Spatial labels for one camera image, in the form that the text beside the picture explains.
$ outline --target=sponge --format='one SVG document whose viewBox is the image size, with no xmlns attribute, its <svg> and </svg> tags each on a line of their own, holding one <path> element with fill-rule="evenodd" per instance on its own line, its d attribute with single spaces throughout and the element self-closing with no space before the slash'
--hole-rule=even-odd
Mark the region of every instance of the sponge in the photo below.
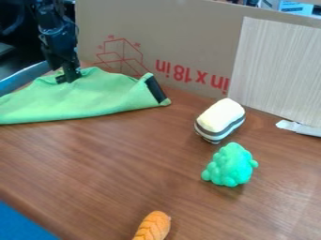
<svg viewBox="0 0 321 240">
<path fill-rule="evenodd" d="M 245 121 L 244 108 L 230 98 L 225 98 L 203 112 L 195 121 L 197 134 L 218 144 Z"/>
</svg>

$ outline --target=green cloth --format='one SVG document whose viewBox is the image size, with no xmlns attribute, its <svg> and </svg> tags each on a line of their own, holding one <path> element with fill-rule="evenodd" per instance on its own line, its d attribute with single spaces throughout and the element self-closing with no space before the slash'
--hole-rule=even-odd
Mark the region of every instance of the green cloth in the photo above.
<svg viewBox="0 0 321 240">
<path fill-rule="evenodd" d="M 83 77 L 57 84 L 55 75 L 35 79 L 26 88 L 0 97 L 0 124 L 84 118 L 137 109 L 166 106 L 150 93 L 145 81 L 108 73 L 98 67 L 82 69 Z"/>
</svg>

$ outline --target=cardboard wall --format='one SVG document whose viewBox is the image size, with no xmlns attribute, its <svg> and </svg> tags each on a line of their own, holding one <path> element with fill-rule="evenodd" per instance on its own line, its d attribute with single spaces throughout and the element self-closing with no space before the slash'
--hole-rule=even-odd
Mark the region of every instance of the cardboard wall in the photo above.
<svg viewBox="0 0 321 240">
<path fill-rule="evenodd" d="M 222 98 L 244 16 L 321 27 L 321 20 L 204 0 L 78 0 L 82 60 Z"/>
</svg>

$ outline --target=green toy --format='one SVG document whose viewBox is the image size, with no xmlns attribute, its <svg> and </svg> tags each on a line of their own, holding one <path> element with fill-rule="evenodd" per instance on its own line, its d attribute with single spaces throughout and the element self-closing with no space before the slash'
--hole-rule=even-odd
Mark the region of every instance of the green toy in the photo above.
<svg viewBox="0 0 321 240">
<path fill-rule="evenodd" d="M 258 162 L 252 158 L 249 151 L 236 142 L 230 142 L 214 154 L 201 177 L 216 185 L 235 187 L 248 183 L 252 168 L 257 167 Z"/>
</svg>

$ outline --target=plastic carrot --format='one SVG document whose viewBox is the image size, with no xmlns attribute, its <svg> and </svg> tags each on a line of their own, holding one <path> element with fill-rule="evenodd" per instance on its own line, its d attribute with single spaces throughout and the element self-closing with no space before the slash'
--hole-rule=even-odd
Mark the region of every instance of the plastic carrot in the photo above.
<svg viewBox="0 0 321 240">
<path fill-rule="evenodd" d="M 163 240 L 171 228 L 171 218 L 161 211 L 150 213 L 132 240 Z"/>
</svg>

